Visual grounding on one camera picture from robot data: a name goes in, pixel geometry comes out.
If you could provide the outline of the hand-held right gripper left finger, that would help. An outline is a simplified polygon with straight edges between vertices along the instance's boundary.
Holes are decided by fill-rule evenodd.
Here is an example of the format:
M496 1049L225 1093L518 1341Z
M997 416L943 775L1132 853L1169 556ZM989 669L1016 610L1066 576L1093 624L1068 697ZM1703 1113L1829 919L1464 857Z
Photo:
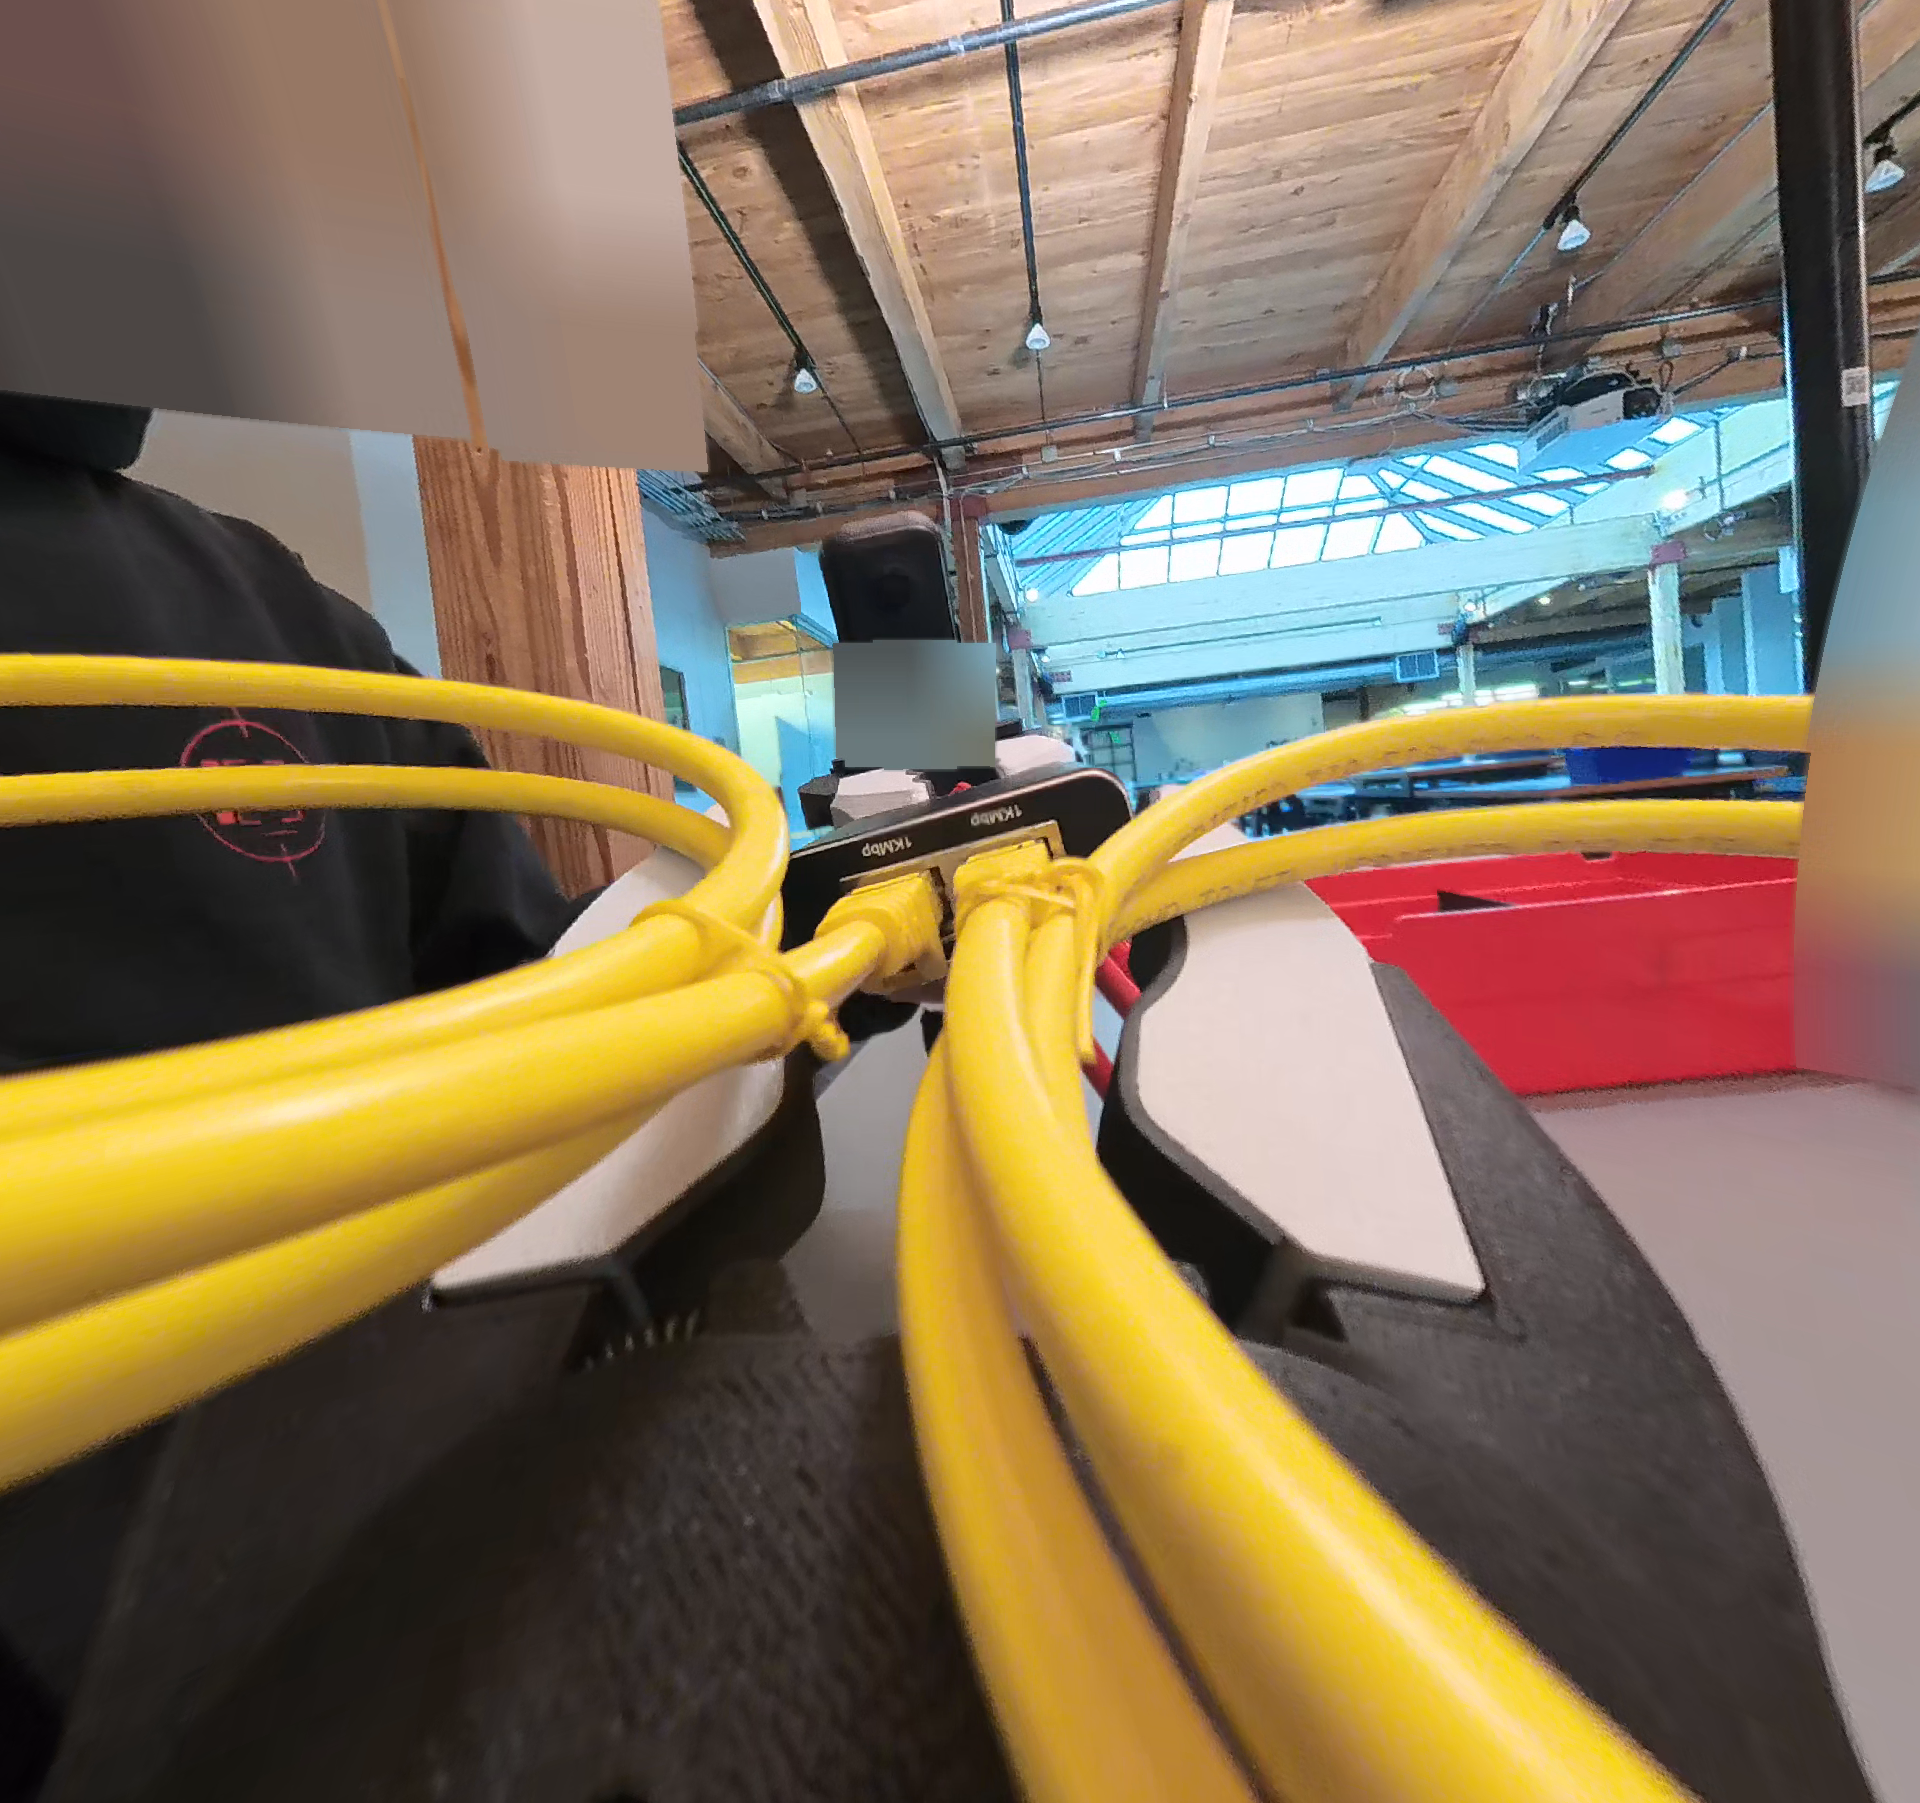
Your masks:
M695 1211L722 1171L745 1159L776 1119L790 1065L780 1055L735 1065L687 1085L593 1167L526 1215L445 1263L437 1303L485 1299L520 1287L588 1277L618 1251Z

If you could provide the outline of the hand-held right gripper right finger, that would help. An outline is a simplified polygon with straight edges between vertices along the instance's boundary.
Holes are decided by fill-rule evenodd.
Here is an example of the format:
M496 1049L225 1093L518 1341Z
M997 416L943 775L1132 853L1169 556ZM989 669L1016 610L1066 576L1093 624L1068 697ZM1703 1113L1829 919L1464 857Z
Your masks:
M1487 1295L1374 961L1303 885L1134 931L1099 1157L1237 1335Z

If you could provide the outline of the black network switch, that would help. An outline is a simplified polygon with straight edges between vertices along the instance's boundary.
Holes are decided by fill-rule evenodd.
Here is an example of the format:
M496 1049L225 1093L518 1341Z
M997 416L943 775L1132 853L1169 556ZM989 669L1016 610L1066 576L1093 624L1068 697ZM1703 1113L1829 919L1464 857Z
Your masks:
M1104 769L1046 763L945 797L865 815L799 847L780 903L780 947L815 939L849 891L909 873L931 877L938 929L914 973L941 979L955 941L955 881L973 855L1041 841L1054 857L1088 857L1134 815L1131 793Z

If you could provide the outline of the red plastic bin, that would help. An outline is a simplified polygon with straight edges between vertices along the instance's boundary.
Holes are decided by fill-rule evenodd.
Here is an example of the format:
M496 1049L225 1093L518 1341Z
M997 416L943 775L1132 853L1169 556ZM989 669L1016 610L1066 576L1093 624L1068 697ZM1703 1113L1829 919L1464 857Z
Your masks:
M1795 1069L1798 867L1770 855L1488 855L1310 889L1516 1095Z

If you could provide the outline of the skylight window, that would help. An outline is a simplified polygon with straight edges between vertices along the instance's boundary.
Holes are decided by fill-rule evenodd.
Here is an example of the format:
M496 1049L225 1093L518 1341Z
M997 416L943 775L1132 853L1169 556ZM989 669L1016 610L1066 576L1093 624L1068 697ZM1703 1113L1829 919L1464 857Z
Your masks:
M1451 442L1372 462L1194 486L1038 520L1016 556L1027 602L1262 570L1357 562L1567 524L1616 486L1653 478L1717 418L1668 416L1523 438Z

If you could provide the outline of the ceiling projector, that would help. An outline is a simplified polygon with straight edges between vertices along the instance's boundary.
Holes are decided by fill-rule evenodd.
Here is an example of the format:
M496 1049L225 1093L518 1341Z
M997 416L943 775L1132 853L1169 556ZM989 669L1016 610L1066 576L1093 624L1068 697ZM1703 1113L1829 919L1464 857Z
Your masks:
M1636 370L1590 370L1548 384L1528 410L1523 442L1541 454L1579 432L1661 420L1670 414L1670 400Z

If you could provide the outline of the black steel column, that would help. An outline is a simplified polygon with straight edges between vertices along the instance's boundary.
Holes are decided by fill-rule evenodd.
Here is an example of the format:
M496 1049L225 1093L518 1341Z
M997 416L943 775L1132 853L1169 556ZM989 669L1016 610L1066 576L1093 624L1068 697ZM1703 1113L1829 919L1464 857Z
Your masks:
M1857 0L1769 0L1806 685L1819 681L1875 426Z

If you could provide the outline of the wooden post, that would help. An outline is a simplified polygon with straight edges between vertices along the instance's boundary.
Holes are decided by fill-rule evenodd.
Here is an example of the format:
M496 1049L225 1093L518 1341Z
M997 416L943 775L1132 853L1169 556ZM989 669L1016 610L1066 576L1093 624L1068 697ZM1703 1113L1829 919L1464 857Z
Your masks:
M660 719L636 472L413 448L443 675Z

